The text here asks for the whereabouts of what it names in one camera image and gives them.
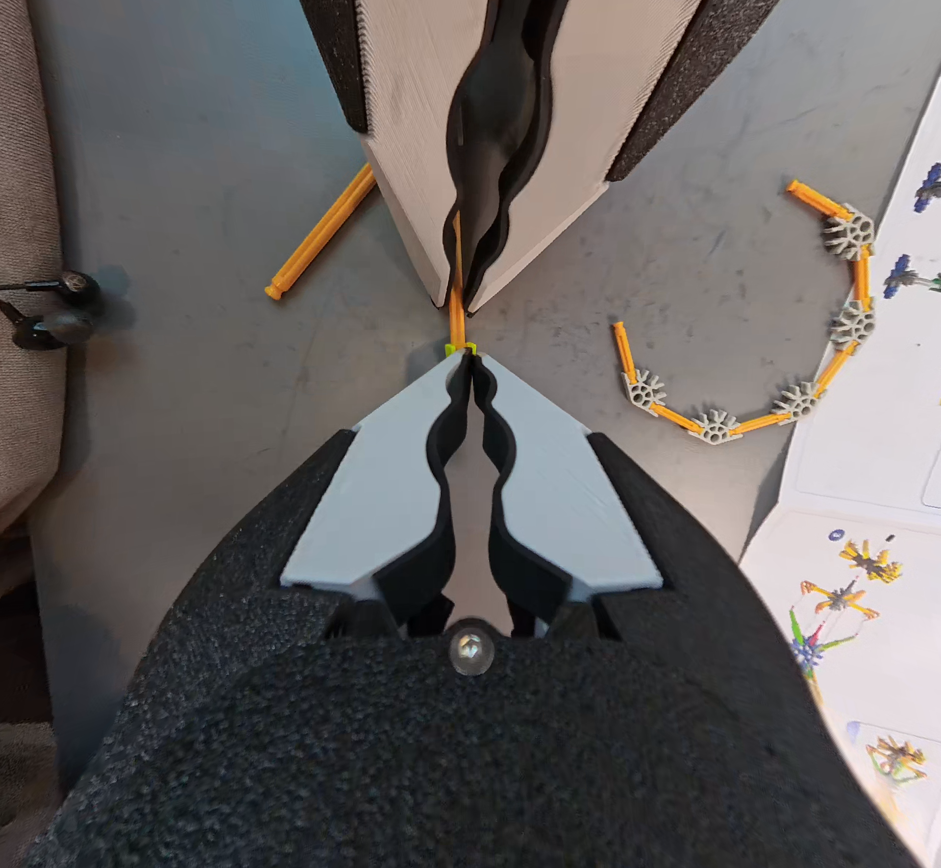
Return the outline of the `long yellow rod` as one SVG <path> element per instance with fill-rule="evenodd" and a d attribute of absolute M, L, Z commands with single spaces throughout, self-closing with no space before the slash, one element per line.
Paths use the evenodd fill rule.
<path fill-rule="evenodd" d="M 295 285 L 375 186 L 371 165 L 366 164 L 265 287 L 270 299 L 280 300 Z"/>
<path fill-rule="evenodd" d="M 464 282 L 462 269 L 462 234 L 460 212 L 453 217 L 454 263 L 453 277 L 448 301 L 450 341 L 455 344 L 468 342 L 466 336 L 466 313 L 464 309 Z"/>

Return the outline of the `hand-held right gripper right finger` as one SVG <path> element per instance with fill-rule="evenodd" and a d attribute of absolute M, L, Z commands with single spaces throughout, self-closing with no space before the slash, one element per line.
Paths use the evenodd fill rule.
<path fill-rule="evenodd" d="M 472 358 L 483 449 L 497 470 L 488 559 L 513 637 L 542 637 L 569 603 L 659 590 L 664 577 L 594 436 L 492 357 Z"/>

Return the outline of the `black wired earphones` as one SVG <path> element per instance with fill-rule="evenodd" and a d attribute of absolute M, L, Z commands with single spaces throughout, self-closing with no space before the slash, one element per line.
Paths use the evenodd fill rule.
<path fill-rule="evenodd" d="M 51 352 L 88 341 L 103 303 L 99 283 L 89 274 L 71 270 L 53 279 L 3 283 L 1 291 L 49 293 L 63 304 L 44 314 L 26 315 L 1 300 L 2 314 L 11 324 L 12 343 L 30 352 Z"/>

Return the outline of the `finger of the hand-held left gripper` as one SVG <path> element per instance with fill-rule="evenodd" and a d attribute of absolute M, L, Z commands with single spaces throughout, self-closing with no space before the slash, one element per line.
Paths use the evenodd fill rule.
<path fill-rule="evenodd" d="M 367 114 L 360 138 L 436 307 L 453 274 L 453 103 L 488 32 L 490 0 L 355 0 Z"/>
<path fill-rule="evenodd" d="M 531 0 L 534 106 L 500 172 L 465 308 L 479 310 L 608 188 L 609 171 L 703 0 Z"/>

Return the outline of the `white building instruction sheet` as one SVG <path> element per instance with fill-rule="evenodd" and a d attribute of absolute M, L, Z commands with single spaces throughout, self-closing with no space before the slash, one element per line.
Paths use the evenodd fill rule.
<path fill-rule="evenodd" d="M 741 567 L 856 779 L 939 866 L 940 88 L 869 260 L 874 330 L 798 425 Z"/>

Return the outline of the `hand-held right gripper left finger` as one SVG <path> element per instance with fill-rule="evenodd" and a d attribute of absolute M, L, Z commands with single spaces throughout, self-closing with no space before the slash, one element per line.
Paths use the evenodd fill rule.
<path fill-rule="evenodd" d="M 467 432 L 462 350 L 341 434 L 346 448 L 282 569 L 283 588 L 381 603 L 404 627 L 441 600 L 455 540 L 445 465 Z"/>

